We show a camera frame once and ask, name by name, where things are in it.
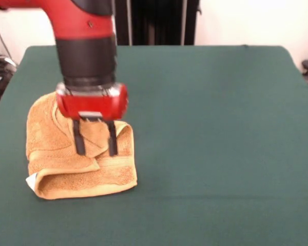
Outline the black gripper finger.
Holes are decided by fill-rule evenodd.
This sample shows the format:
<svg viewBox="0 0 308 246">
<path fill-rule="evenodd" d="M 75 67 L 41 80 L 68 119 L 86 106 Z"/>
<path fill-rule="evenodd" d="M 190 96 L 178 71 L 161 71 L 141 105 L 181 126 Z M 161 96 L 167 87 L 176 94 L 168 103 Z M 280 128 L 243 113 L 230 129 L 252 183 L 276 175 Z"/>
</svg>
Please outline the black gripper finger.
<svg viewBox="0 0 308 246">
<path fill-rule="evenodd" d="M 73 120 L 72 123 L 73 123 L 72 130 L 73 130 L 76 153 L 78 155 L 85 155 L 86 151 L 85 151 L 84 139 L 80 133 L 80 121 Z"/>
<path fill-rule="evenodd" d="M 109 131 L 109 155 L 110 156 L 116 156 L 118 154 L 118 145 L 117 145 L 117 133 L 116 133 L 116 127 L 113 121 L 107 122 L 107 127 Z"/>
</svg>

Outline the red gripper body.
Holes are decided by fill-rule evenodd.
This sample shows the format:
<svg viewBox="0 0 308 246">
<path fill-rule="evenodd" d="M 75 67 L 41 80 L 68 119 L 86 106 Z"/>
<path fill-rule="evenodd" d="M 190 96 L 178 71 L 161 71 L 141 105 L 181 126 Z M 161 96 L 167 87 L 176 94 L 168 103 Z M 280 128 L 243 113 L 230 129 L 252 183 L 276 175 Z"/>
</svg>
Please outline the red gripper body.
<svg viewBox="0 0 308 246">
<path fill-rule="evenodd" d="M 128 92 L 122 83 L 97 86 L 93 91 L 70 90 L 59 83 L 55 93 L 58 109 L 66 118 L 111 121 L 123 118 L 127 111 Z"/>
</svg>

